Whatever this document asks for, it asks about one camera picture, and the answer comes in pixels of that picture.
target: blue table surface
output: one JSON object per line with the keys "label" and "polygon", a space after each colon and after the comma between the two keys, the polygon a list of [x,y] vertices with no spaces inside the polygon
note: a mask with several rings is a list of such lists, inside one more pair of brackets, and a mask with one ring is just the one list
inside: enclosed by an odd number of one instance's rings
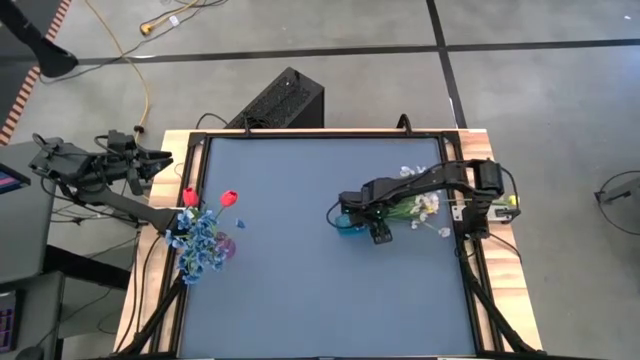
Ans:
{"label": "blue table surface", "polygon": [[[439,163],[434,139],[214,139],[208,161],[208,208],[239,193],[220,217],[237,253],[189,288],[180,357],[474,352],[453,235],[396,223],[374,245],[325,221],[340,192]],[[429,223],[452,227],[446,203]]]}

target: concrete floor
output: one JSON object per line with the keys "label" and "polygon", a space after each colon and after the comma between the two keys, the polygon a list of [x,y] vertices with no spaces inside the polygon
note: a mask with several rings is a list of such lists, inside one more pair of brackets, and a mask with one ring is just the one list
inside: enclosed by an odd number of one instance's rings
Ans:
{"label": "concrete floor", "polygon": [[[94,0],[125,49],[143,20],[175,7],[166,0]],[[447,44],[640,38],[640,5],[625,0],[436,0]],[[117,56],[85,3],[75,0],[56,41],[81,59]],[[434,45],[423,0],[230,0],[201,11],[136,55],[353,46]],[[466,122],[487,128],[494,153],[515,175],[523,215],[514,223],[544,348],[552,354],[636,359],[640,343],[640,239],[608,225],[593,192],[609,176],[640,168],[640,48],[598,47],[450,52]],[[204,112],[234,117],[285,67],[326,87],[327,127],[456,126],[437,53],[160,62],[140,65],[151,88],[142,142],[191,128]],[[143,109],[139,79],[109,65],[53,85],[38,83],[12,142],[31,133],[91,148],[92,138],[131,131]],[[219,128],[212,121],[207,127]],[[640,231],[632,204],[607,211]],[[52,224],[50,242],[92,253],[132,236],[112,220]],[[110,262],[127,266],[131,249]],[[82,304],[84,284],[67,293]],[[67,325],[95,329],[122,294]],[[109,335],[65,347],[65,358],[110,351]]]}

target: flower bouquet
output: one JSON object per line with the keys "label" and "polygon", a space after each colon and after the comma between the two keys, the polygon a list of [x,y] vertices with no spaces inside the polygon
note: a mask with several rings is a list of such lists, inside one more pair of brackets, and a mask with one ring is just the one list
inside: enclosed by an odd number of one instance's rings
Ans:
{"label": "flower bouquet", "polygon": [[[177,231],[167,230],[167,244],[182,251],[178,258],[178,269],[184,275],[182,279],[188,285],[198,282],[206,268],[221,271],[225,262],[236,253],[236,244],[222,231],[218,230],[218,218],[224,209],[233,206],[238,200],[235,191],[226,191],[220,198],[222,207],[214,215],[213,211],[198,209],[198,195],[191,188],[183,192],[186,208],[178,214]],[[235,225],[244,229],[244,222],[236,219]]]}

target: yellow cable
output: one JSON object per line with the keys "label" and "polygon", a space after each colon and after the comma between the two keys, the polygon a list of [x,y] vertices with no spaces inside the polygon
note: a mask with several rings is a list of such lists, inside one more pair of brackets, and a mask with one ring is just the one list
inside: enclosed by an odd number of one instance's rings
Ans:
{"label": "yellow cable", "polygon": [[151,33],[151,30],[153,30],[153,28],[155,28],[156,26],[162,25],[164,24],[167,20],[169,20],[170,17],[175,16],[180,14],[181,12],[187,10],[188,8],[192,7],[193,5],[195,5],[198,1],[200,0],[193,0],[192,2],[188,3],[187,5],[181,7],[180,9],[177,9],[176,11],[170,12],[169,14],[154,20],[154,21],[150,21],[148,23],[142,24],[140,26],[140,30],[142,31],[142,33],[144,35],[149,35]]}
{"label": "yellow cable", "polygon": [[[98,11],[93,7],[93,5],[91,5],[91,2],[89,2],[89,0],[84,0],[84,2],[89,6],[91,11],[93,11],[93,13],[96,15],[98,20],[100,20],[100,22],[102,23],[102,26],[104,26],[104,28],[107,30],[107,32],[109,33],[109,36],[111,36],[111,40],[113,40],[113,43],[118,48],[118,51],[120,52],[120,55],[124,55],[124,51],[122,50],[122,47],[120,46],[120,43],[116,39],[116,36],[113,34],[113,31],[111,31],[111,28],[109,28],[109,25],[107,25],[107,23],[104,21],[102,16],[100,16]],[[133,69],[138,74],[138,77],[140,78],[140,81],[142,81],[142,85],[144,86],[144,112],[142,113],[142,117],[140,117],[140,122],[138,122],[138,126],[144,127],[144,124],[147,122],[147,115],[149,115],[149,86],[147,85],[147,82],[144,80],[144,77],[142,76],[142,73],[140,72],[140,70],[138,69],[136,64],[134,64],[126,56],[123,57],[123,59],[126,62],[128,62],[129,65],[131,65],[133,67]],[[139,136],[140,136],[140,133],[138,131],[136,131],[136,134],[134,135],[136,143],[138,142],[138,137]]]}

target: red tulip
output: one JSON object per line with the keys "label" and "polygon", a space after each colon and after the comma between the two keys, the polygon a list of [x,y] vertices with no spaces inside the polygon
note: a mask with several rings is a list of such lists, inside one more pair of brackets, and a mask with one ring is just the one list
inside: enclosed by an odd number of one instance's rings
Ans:
{"label": "red tulip", "polygon": [[224,207],[229,207],[238,201],[238,193],[233,190],[227,190],[220,197],[220,204]]}
{"label": "red tulip", "polygon": [[186,188],[182,191],[182,201],[185,206],[198,206],[198,194],[192,188]]}

